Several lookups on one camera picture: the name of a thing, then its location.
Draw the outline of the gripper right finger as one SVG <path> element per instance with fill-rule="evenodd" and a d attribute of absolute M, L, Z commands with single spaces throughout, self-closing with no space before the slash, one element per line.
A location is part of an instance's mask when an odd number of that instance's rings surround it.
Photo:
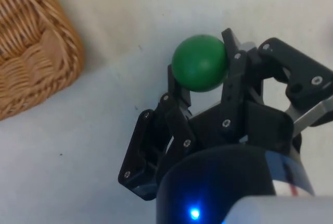
<path fill-rule="evenodd" d="M 332 70 L 278 38 L 241 50 L 230 28 L 222 32 L 228 77 L 221 98 L 221 123 L 231 131 L 245 124 L 246 102 L 262 103 L 262 82 L 286 84 L 286 111 L 296 131 L 332 121 Z"/>

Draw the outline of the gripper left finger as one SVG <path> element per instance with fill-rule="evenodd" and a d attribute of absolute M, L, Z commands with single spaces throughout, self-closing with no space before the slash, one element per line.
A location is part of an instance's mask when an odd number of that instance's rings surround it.
<path fill-rule="evenodd" d="M 168 66 L 168 91 L 156 109 L 138 116 L 118 175 L 118 182 L 141 199 L 155 199 L 162 177 L 194 150 L 190 106 L 190 91 L 176 81 Z"/>

